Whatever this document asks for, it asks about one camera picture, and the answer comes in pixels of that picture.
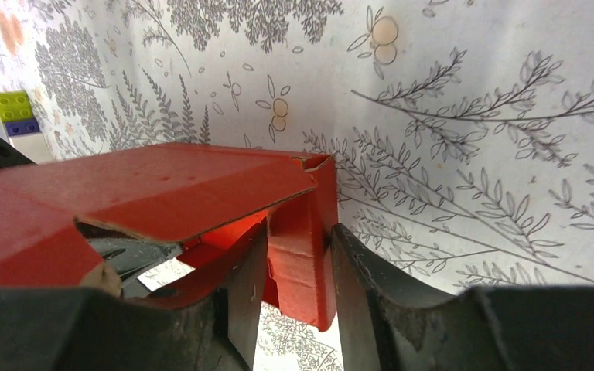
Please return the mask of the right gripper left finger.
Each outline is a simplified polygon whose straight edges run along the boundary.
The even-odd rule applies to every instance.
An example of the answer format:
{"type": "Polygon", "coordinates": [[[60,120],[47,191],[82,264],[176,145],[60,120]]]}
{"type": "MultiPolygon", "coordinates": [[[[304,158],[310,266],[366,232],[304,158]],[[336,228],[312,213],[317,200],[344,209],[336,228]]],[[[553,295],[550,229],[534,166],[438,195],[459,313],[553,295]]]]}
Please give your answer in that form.
{"type": "Polygon", "coordinates": [[[0,288],[0,370],[250,370],[267,249],[267,224],[256,223],[145,298],[0,288]]]}

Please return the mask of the red paper box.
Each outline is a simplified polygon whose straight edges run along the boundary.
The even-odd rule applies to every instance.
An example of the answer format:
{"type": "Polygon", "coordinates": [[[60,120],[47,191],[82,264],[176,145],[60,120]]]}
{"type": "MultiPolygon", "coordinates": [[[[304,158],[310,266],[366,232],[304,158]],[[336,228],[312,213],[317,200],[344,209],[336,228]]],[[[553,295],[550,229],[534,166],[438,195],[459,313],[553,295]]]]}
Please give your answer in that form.
{"type": "Polygon", "coordinates": [[[336,202],[327,154],[166,143],[0,169],[0,285],[78,284],[101,263],[78,223],[181,243],[200,266],[266,220],[265,300],[326,331],[336,202]]]}

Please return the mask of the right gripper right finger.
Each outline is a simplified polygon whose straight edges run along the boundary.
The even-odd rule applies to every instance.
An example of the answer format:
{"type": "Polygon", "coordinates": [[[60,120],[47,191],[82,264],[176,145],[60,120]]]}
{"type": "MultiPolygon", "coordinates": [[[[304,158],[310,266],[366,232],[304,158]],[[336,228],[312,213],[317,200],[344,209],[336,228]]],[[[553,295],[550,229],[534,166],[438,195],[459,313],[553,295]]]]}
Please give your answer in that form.
{"type": "Polygon", "coordinates": [[[388,263],[343,224],[331,250],[347,370],[594,370],[594,287],[452,295],[388,263]]]}

